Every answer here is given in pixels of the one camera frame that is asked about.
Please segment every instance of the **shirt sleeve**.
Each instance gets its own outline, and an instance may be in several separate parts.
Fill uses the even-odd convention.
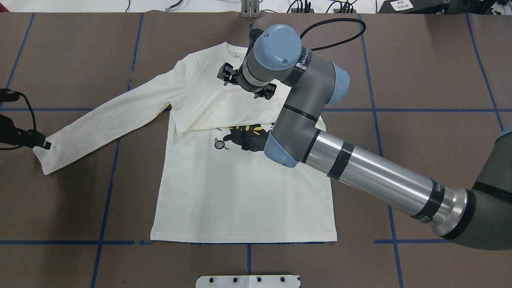
[[[196,61],[189,54],[171,71],[117,96],[47,137],[52,144],[50,150],[33,149],[43,173],[48,175],[152,121],[171,102],[179,102],[196,69]]]

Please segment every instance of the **black cable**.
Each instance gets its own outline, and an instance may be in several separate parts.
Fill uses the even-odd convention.
[[[33,129],[36,130],[34,110],[32,110],[32,106],[30,106],[29,100],[27,99],[25,94],[21,92],[19,94],[23,97],[23,99],[25,99],[25,102],[27,103],[27,107],[29,108],[30,114],[32,115],[32,124],[34,125]]]
[[[177,7],[177,6],[178,6],[178,5],[180,5],[182,2],[183,2],[183,0],[179,0],[176,4],[171,5],[171,6],[168,8],[168,10],[170,10],[170,9],[172,9],[172,8],[174,8],[174,7]]]
[[[335,3],[339,3],[339,9],[340,9],[340,10],[342,9],[343,2],[341,2],[341,1],[333,1],[333,2],[331,3],[331,5],[329,5],[329,7],[327,8],[327,11],[325,11],[325,12],[326,12],[326,13],[328,13],[328,12],[329,12],[329,9],[331,9],[331,7],[332,7]]]
[[[291,4],[290,4],[290,7],[288,7],[288,10],[286,10],[286,13],[290,12],[291,10],[291,7],[293,6],[293,4],[297,3],[297,13],[298,13],[298,2],[300,2],[302,4],[302,0],[295,0],[293,1]]]
[[[21,145],[20,145],[20,146],[11,147],[11,148],[0,148],[0,151],[5,151],[5,150],[16,150],[16,149],[19,149],[19,148],[21,148],[21,147],[23,147],[23,146],[21,146]]]
[[[350,3],[350,6],[352,6],[352,9],[350,10],[350,13],[354,13],[354,3],[356,3],[357,0],[355,0],[354,2]]]
[[[30,106],[30,103],[29,103],[29,100],[27,99],[27,97],[25,96],[25,94],[23,93],[19,93],[21,97],[23,97],[23,99],[25,99],[25,102],[27,103],[27,107],[29,108],[30,110],[30,114],[32,115],[32,125],[33,125],[33,130],[35,131],[36,130],[36,124],[35,124],[35,115],[34,115],[34,110],[32,110],[32,106]],[[5,150],[16,150],[16,149],[19,149],[21,148],[22,146],[19,145],[19,146],[16,146],[16,147],[10,147],[10,148],[0,148],[0,151],[5,151]]]
[[[358,38],[359,36],[361,36],[366,31],[366,24],[362,20],[354,19],[354,18],[334,18],[334,19],[320,21],[318,23],[315,23],[315,24],[309,26],[306,30],[304,30],[304,32],[302,32],[301,39],[304,37],[304,35],[306,35],[306,33],[311,31],[311,29],[313,29],[315,27],[318,27],[320,25],[324,25],[324,24],[328,24],[328,23],[332,23],[332,22],[355,22],[355,23],[361,24],[362,25],[362,29],[361,29],[361,31],[357,35],[355,35],[355,36],[353,36],[351,38],[348,38],[347,40],[343,40],[343,41],[340,41],[340,42],[337,42],[337,43],[334,43],[334,44],[330,44],[330,45],[327,45],[327,46],[313,48],[313,49],[311,49],[311,51],[323,50],[323,49],[327,49],[327,48],[331,48],[331,47],[334,47],[334,46],[341,45],[343,43],[350,42],[350,41]]]
[[[348,6],[349,2],[346,1],[345,4],[343,5],[343,8],[338,13],[345,13],[345,11],[347,11]]]

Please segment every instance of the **white label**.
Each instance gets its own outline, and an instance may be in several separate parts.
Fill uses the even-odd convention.
[[[395,11],[401,11],[401,10],[407,10],[407,9],[414,8],[409,0],[398,0],[395,2],[390,2],[390,4],[391,4],[391,6],[393,6],[393,9],[395,9]]]

